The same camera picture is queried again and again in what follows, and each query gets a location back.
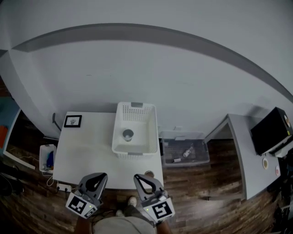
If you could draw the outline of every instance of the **white cable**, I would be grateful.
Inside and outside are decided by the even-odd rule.
[[[43,175],[43,176],[50,176],[50,178],[47,180],[47,186],[50,187],[50,186],[52,186],[52,185],[54,184],[54,180],[53,180],[52,184],[48,185],[48,182],[49,182],[49,180],[52,179],[53,175],[44,175],[43,172],[42,172],[42,175]]]
[[[20,157],[19,159],[21,159],[21,158],[33,158],[33,159],[35,159],[36,161],[40,161],[40,160],[38,160],[38,159],[36,159],[36,158],[34,158],[34,157],[32,157],[32,156],[28,156],[28,157],[26,157],[26,156],[22,156],[22,157]]]
[[[53,184],[54,184],[54,179],[53,179],[53,181],[52,181],[52,184],[50,184],[50,185],[48,185],[48,182],[49,182],[49,180],[51,180],[51,178],[53,178],[53,176],[51,176],[48,180],[47,180],[47,186],[52,186]]]
[[[40,161],[40,160],[38,160],[38,159],[36,159],[36,158],[34,158],[34,157],[32,157],[32,156],[22,156],[22,157],[20,157],[19,159],[21,159],[21,158],[33,158],[33,159],[35,159],[36,161]]]

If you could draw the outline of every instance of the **white sneaker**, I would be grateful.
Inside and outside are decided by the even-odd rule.
[[[125,217],[125,215],[123,214],[122,210],[117,210],[116,217]]]
[[[127,205],[132,205],[132,206],[136,207],[136,204],[137,204],[136,197],[130,197],[128,199]]]

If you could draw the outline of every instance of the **cup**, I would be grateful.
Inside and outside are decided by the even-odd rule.
[[[154,173],[153,173],[151,170],[146,171],[146,172],[145,172],[145,175],[146,175],[146,176],[149,176],[149,177],[152,177],[152,178],[155,177]]]
[[[131,141],[132,137],[133,137],[133,131],[130,129],[124,130],[122,135],[123,135],[123,139],[127,142]]]

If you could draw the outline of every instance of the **plastic container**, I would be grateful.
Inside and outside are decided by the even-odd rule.
[[[53,144],[45,144],[40,146],[40,156],[39,156],[39,170],[42,172],[53,173],[53,170],[43,170],[43,165],[47,164],[48,155],[53,151],[53,158],[55,162],[56,146]]]
[[[204,139],[162,139],[161,141],[163,145],[163,156],[161,157],[163,167],[197,166],[210,162],[208,148]],[[190,154],[184,157],[183,154],[188,149],[190,149]]]
[[[123,138],[127,129],[133,131],[131,141]],[[157,114],[152,104],[120,102],[117,106],[112,151],[121,159],[145,159],[158,150]]]

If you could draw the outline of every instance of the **clear plastic storage bin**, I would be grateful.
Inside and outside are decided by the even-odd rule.
[[[162,139],[163,144],[163,167],[185,167],[206,164],[210,162],[210,156],[204,139],[194,140],[174,140]],[[188,157],[184,157],[183,153],[190,149]]]
[[[53,173],[53,170],[43,170],[43,165],[47,164],[48,155],[53,151],[53,160],[55,163],[56,146],[53,144],[44,144],[40,146],[39,170],[42,172]]]

